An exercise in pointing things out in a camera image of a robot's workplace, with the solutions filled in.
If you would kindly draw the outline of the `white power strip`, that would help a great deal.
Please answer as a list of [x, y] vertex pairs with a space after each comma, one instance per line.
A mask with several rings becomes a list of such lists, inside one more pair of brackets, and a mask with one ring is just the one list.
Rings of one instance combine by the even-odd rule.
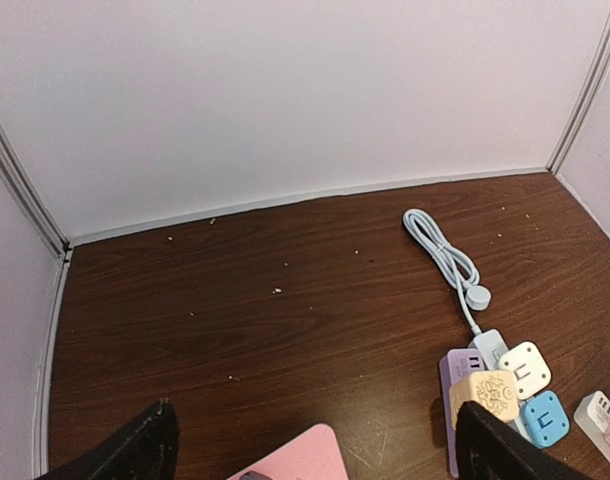
[[610, 424], [610, 399], [601, 390], [585, 396], [574, 412], [574, 420], [590, 439], [604, 440]]

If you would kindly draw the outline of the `white cube plug adapter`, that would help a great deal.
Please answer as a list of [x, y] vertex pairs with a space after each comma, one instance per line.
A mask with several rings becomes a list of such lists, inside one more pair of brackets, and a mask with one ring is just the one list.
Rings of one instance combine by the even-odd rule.
[[512, 374], [519, 400], [535, 396], [551, 381], [551, 370], [539, 348], [531, 341], [524, 341], [502, 354], [497, 366]]

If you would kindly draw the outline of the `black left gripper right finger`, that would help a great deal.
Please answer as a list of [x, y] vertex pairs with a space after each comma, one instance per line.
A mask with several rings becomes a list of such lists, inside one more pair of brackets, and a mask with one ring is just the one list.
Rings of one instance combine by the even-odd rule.
[[457, 416], [460, 479], [589, 480], [542, 452], [480, 404], [465, 402]]

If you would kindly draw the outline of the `left aluminium frame post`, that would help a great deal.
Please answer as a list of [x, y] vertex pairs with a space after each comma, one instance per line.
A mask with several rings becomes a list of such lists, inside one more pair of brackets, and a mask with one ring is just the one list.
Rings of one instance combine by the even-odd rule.
[[22, 166], [0, 122], [0, 178], [52, 255], [71, 261], [72, 248]]

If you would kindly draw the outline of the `dark blue small plug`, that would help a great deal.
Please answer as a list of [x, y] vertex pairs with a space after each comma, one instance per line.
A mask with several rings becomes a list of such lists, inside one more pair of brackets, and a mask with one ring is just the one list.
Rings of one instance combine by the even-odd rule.
[[239, 480], [272, 480], [271, 477], [255, 471], [245, 472]]

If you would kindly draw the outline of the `beige patterned cube plug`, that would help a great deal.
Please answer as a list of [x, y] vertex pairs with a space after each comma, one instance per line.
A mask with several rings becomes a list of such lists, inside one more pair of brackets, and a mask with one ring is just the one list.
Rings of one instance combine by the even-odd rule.
[[458, 413], [473, 401], [504, 423], [519, 416], [519, 403], [512, 374], [506, 370], [474, 371], [449, 389], [451, 425], [456, 429]]

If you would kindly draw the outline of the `purple power strip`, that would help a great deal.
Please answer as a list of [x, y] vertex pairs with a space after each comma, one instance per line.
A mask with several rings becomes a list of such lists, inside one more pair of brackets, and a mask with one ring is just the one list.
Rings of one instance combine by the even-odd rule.
[[509, 372], [487, 371], [475, 348], [451, 349], [439, 362], [441, 391], [447, 432], [449, 472], [459, 477], [456, 455], [456, 423], [464, 402], [474, 401], [501, 421], [518, 417], [515, 382]]

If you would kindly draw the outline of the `light blue power strip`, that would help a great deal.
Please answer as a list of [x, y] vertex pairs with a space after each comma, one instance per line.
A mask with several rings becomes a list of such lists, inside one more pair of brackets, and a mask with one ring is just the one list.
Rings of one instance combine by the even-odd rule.
[[490, 329], [476, 335], [469, 347], [479, 352], [487, 370], [496, 370], [499, 359], [509, 351], [503, 336], [497, 329]]

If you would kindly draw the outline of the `blue cube plug adapter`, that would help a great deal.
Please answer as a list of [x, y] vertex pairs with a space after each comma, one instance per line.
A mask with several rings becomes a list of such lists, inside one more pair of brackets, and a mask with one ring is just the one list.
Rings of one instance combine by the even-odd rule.
[[558, 396], [546, 390], [527, 401], [520, 409], [531, 442], [538, 448], [549, 448], [564, 438], [570, 421]]

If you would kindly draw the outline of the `pink power strip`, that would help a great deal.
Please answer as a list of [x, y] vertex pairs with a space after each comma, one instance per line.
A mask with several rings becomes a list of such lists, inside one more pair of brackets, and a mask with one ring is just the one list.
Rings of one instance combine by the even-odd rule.
[[230, 476], [242, 479], [253, 472], [262, 479], [348, 480], [334, 430], [319, 423], [277, 450]]

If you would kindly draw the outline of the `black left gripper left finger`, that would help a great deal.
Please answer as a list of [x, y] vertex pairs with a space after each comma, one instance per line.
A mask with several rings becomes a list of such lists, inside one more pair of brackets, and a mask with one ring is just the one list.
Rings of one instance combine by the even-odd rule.
[[160, 399], [80, 457], [43, 480], [173, 479], [179, 423], [173, 405]]

